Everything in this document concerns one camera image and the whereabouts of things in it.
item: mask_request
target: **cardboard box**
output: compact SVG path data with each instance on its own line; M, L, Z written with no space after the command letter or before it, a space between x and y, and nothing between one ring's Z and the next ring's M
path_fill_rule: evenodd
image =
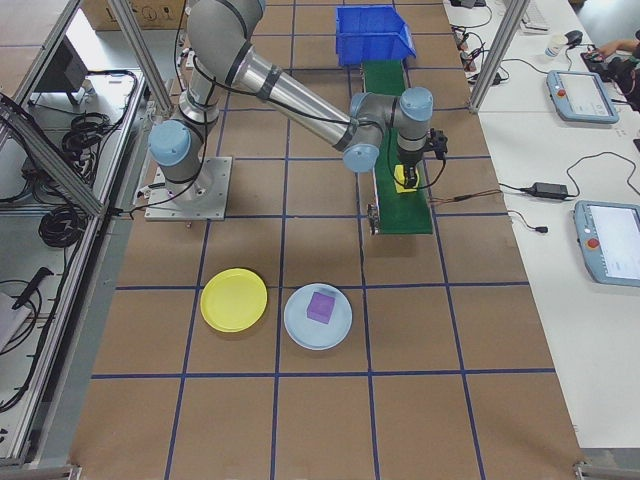
M182 13L184 0L131 0L131 6L140 28L146 30L175 30ZM94 30L120 30L107 0L84 0L84 12ZM187 17L182 20L182 28Z

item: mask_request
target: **tablet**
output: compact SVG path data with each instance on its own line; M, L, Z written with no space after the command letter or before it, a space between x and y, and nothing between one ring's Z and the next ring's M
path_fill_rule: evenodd
M552 70L547 74L547 87L558 115L564 120L589 123L619 120L600 76L595 73Z
M573 218L594 280L640 287L640 206L581 200Z

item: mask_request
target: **screen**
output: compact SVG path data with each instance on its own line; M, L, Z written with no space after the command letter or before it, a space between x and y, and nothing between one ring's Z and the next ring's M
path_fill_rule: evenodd
M561 73L559 77L571 110L580 115L609 116L609 109L594 77L570 73Z
M631 208L591 205L606 275L640 280L640 218Z

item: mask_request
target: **plate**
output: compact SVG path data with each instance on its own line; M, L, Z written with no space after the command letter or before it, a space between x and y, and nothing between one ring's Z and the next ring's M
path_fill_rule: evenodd
M220 332L241 332L256 323L267 306L267 287L251 270L220 272L204 287L200 311Z
M314 292L333 296L335 303L329 323L307 317ZM294 342L309 350L327 350L345 339L351 329L351 305L344 294L331 285L312 283L296 290L284 307L284 326Z

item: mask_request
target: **white desk surface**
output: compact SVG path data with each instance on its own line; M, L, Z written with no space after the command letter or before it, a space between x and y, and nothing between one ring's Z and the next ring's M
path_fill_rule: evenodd
M569 3L562 0L536 0L536 4L551 27L549 33L535 35L518 30L504 58L525 60L543 72L568 69L576 72L586 72L587 68L580 58L580 53L586 51L585 46L569 50L566 54L563 49L555 58L550 58L544 54L550 37L556 34L580 30L584 34L582 43L586 44L591 41ZM451 7L446 1L445 5L449 20L456 25L479 25L489 18L489 10L486 8ZM492 40L504 16L505 7L502 0L487 0L487 5L493 11L491 23L480 28L473 28L471 31L480 36L485 42L486 49L490 49ZM479 40L473 36L469 38L467 43L470 50L480 46ZM478 66L481 65L480 59L476 60L476 64ZM555 111L545 84L545 75L536 72L522 62L506 61L503 62L502 66L508 71L509 80L489 89L480 108L482 112ZM500 71L500 75L505 76L504 70ZM606 85L606 91L611 98L624 100L610 84Z
M506 58L522 58L545 71L566 69L563 53L556 59L542 54L549 36L584 29L568 2L536 2L551 24L550 34L516 33ZM487 47L504 13L500 0L488 3L494 11L492 23L472 30L487 41ZM447 12L454 24L474 25L488 18L482 8L449 5ZM588 42L586 34L583 41ZM584 71L579 51L570 52L572 70ZM640 137L637 112L617 106L621 119L611 126L564 122L549 99L544 75L520 62L505 66L511 80L490 89L479 114L499 181L514 186L536 181L563 183L574 193L565 170L582 156L609 150L640 164L640 153L632 142ZM608 91L617 97L613 90ZM580 199L640 203L625 183L631 169L611 155L584 160L572 170L582 190ZM640 188L640 170L631 181ZM575 202L514 194L505 195L505 202L530 224L549 227L549 233L541 235L527 230L517 217L513 220L580 446L640 447L640 290L591 280L576 243Z

